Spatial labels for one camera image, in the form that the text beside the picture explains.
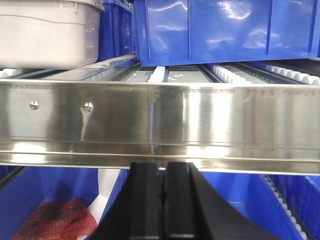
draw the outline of screw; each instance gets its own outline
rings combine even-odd
[[[87,111],[87,112],[91,112],[93,109],[94,109],[94,105],[92,104],[92,102],[86,102],[84,104],[84,109]]]
[[[37,110],[39,108],[39,103],[37,101],[31,101],[30,102],[30,108],[32,110]]]

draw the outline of blue storage bin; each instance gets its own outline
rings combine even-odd
[[[98,169],[65,167],[28,167],[0,189],[0,239],[10,240],[43,202],[66,202],[81,198],[89,206],[99,195]],[[121,170],[106,206],[104,216],[122,187],[127,171]]]
[[[98,61],[135,51],[134,11],[125,0],[103,0],[105,12],[100,15]]]
[[[318,0],[131,0],[142,66],[318,56]]]
[[[0,180],[4,178],[6,175],[8,175],[15,168],[15,166],[0,166]]]
[[[0,166],[0,180],[9,173],[8,166]]]
[[[302,240],[264,176],[203,172],[208,182],[244,216],[283,240]]]
[[[283,240],[303,240],[274,196],[264,176],[204,172],[209,183],[247,218]],[[122,170],[103,211],[112,206],[127,178]],[[89,206],[99,194],[98,170],[94,168],[28,167],[0,190],[0,239],[10,237],[47,201],[82,198]]]
[[[320,239],[320,176],[270,175],[270,178],[314,239]]]

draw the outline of metal frame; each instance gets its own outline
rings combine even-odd
[[[114,81],[133,58],[1,80],[0,164],[320,175],[318,86]]]

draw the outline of red mesh bag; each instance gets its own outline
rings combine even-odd
[[[12,236],[12,240],[76,240],[90,235],[97,222],[79,198],[43,203]]]

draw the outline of white plastic container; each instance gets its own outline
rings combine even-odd
[[[0,0],[0,68],[94,63],[103,10],[101,0]]]

